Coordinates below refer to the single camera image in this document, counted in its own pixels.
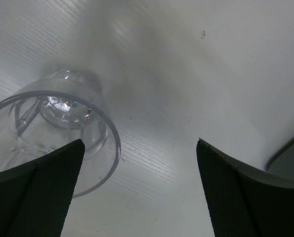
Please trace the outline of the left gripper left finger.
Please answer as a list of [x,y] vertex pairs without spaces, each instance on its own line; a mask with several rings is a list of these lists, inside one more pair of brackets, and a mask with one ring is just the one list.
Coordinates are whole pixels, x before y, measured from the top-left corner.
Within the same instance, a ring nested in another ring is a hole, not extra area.
[[0,237],[59,237],[84,153],[77,139],[0,172]]

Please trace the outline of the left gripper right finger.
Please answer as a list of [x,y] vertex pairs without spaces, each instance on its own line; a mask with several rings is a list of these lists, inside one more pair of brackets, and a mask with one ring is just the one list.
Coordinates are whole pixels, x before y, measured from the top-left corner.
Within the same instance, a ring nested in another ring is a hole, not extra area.
[[216,237],[294,237],[294,181],[232,158],[203,139],[196,152]]

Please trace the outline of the clear plastic cup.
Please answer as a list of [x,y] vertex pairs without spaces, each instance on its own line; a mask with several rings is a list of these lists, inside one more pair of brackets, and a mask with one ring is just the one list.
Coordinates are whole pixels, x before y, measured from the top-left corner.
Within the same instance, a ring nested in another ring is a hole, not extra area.
[[0,172],[78,139],[85,152],[75,198],[102,186],[121,156],[119,133],[93,74],[60,70],[0,101]]

